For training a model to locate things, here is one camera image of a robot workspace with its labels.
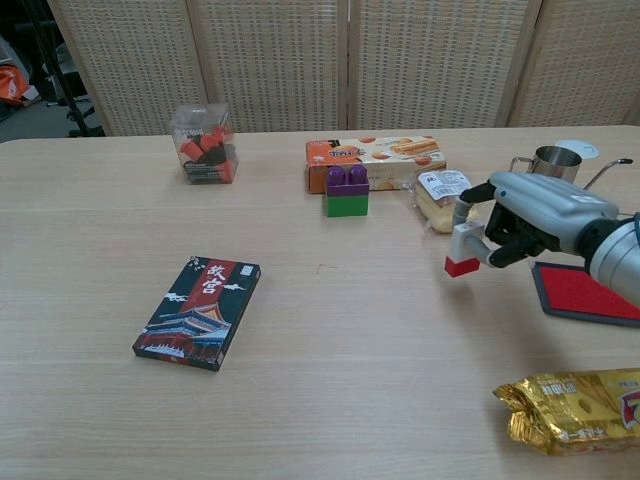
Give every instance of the green block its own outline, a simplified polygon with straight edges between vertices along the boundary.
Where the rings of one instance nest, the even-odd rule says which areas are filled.
[[[369,211],[369,195],[327,197],[327,217],[354,217]]]

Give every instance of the orange snack box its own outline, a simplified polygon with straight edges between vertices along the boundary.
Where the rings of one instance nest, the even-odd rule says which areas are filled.
[[[307,189],[324,193],[332,165],[367,167],[370,190],[399,190],[417,173],[442,170],[447,162],[429,136],[351,138],[307,142]]]

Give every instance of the floor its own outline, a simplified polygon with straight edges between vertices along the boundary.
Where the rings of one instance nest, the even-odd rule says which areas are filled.
[[[83,112],[91,107],[89,102],[79,103]],[[46,101],[20,109],[0,122],[0,143],[19,138],[63,138],[69,130],[78,128],[75,122],[67,120],[66,107],[47,107]],[[96,114],[85,119],[89,127],[96,127],[100,119]]]

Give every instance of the gold foil wrapper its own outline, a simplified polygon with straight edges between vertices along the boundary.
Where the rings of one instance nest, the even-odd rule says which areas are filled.
[[[493,393],[512,411],[509,436],[548,455],[640,445],[640,369],[532,375]]]

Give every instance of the metal cup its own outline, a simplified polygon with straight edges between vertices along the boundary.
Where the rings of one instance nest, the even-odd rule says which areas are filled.
[[[527,173],[539,173],[573,183],[582,163],[582,157],[567,148],[546,146],[538,148],[533,158],[515,157],[511,160],[509,171],[513,170],[516,162],[529,163]]]

